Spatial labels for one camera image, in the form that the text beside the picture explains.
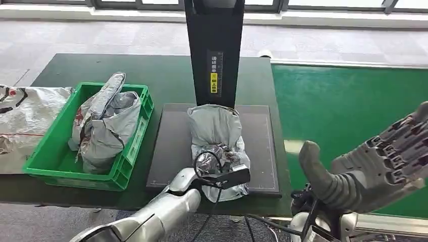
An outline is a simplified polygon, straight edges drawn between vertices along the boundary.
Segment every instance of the black platform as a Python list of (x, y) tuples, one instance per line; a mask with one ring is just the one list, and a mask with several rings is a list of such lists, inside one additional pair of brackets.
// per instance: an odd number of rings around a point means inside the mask
[[(161, 190), (185, 167), (192, 166), (192, 137), (187, 109), (195, 104), (164, 105), (146, 187)], [(251, 195), (280, 197), (275, 146), (268, 106), (236, 105), (245, 151), (251, 161)]]

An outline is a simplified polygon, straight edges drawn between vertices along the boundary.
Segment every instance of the black cable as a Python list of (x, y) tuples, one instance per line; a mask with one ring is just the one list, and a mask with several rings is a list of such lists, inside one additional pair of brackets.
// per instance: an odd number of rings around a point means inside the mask
[(222, 194), (222, 189), (219, 189), (219, 194), (217, 196), (216, 203), (214, 203), (214, 206), (211, 209), (211, 212), (208, 214), (208, 217), (206, 218), (205, 222), (203, 223), (202, 227), (199, 229), (199, 231), (195, 234), (195, 237), (193, 237), (192, 242), (198, 238), (199, 234), (202, 232), (203, 229), (205, 229), (206, 225), (208, 224), (208, 220), (211, 218), (212, 214), (214, 213), (214, 210), (216, 209), (217, 203), (219, 203), (220, 195)]
[(248, 221), (247, 216), (244, 216), (244, 218), (245, 218), (245, 222), (247, 223), (248, 230), (250, 231), (251, 241), (252, 241), (252, 242), (255, 242), (255, 240), (254, 240), (254, 235), (253, 235), (253, 231), (251, 230), (251, 226), (250, 226), (250, 221)]
[(205, 154), (205, 153), (209, 153), (209, 154), (211, 154), (211, 155), (213, 155), (213, 156), (214, 156), (214, 158), (215, 158), (215, 159), (216, 159), (216, 161), (217, 161), (217, 164), (219, 165), (220, 173), (223, 173), (223, 167), (222, 167), (222, 163), (220, 162), (219, 157), (218, 157), (214, 152), (209, 151), (209, 150), (202, 151), (201, 153), (199, 153), (199, 154), (195, 157), (195, 159), (193, 160), (193, 170), (195, 171), (196, 176), (197, 176), (199, 179), (204, 180), (206, 183), (212, 183), (212, 181), (209, 181), (209, 180), (207, 180), (207, 179), (205, 179), (205, 178), (201, 177), (201, 175), (199, 174), (199, 172), (198, 172), (198, 170), (197, 170), (197, 168), (196, 168), (196, 162), (197, 162), (197, 160), (199, 159), (199, 157), (200, 157), (202, 154)]
[(302, 232), (300, 232), (300, 231), (295, 231), (293, 229), (286, 228), (284, 226), (280, 226), (280, 225), (278, 225), (278, 224), (276, 224), (274, 222), (271, 222), (269, 220), (266, 220), (266, 219), (264, 219), (264, 218), (262, 218), (260, 216), (254, 215), (254, 214), (246, 214), (246, 216), (248, 216), (250, 218), (257, 219), (260, 222), (263, 222), (265, 224), (268, 224), (268, 225), (270, 225), (272, 227), (275, 227), (277, 229), (280, 229), (280, 230), (285, 231), (285, 232), (290, 233), (290, 234), (294, 234), (294, 235), (298, 235), (298, 236), (300, 236), (302, 234)]

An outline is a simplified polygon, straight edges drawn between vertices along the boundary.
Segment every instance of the green plastic crate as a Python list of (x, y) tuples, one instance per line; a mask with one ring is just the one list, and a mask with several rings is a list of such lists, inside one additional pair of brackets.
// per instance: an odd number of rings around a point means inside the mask
[(104, 83), (91, 82), (79, 84), (23, 166), (24, 173), (38, 177), (46, 184), (55, 186), (109, 191), (126, 189), (153, 111), (153, 101), (147, 86), (124, 85), (122, 88), (122, 92), (134, 91), (140, 96), (141, 110), (138, 128), (134, 136), (128, 141), (125, 149), (116, 155), (109, 173), (84, 173), (81, 158), (75, 162), (77, 151), (71, 151), (67, 144), (71, 137), (72, 124), (77, 109), (89, 97), (97, 93), (103, 85)]

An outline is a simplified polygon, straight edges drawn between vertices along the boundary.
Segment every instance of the black pole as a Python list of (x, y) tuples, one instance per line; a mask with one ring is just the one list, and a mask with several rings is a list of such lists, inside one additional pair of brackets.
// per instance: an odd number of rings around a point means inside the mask
[(184, 0), (184, 6), (196, 103), (234, 108), (245, 0)]

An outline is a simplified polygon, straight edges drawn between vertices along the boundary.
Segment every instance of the yellow label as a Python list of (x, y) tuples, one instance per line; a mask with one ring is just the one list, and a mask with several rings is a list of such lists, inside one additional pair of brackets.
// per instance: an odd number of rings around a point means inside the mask
[(211, 73), (211, 93), (217, 93), (217, 73)]

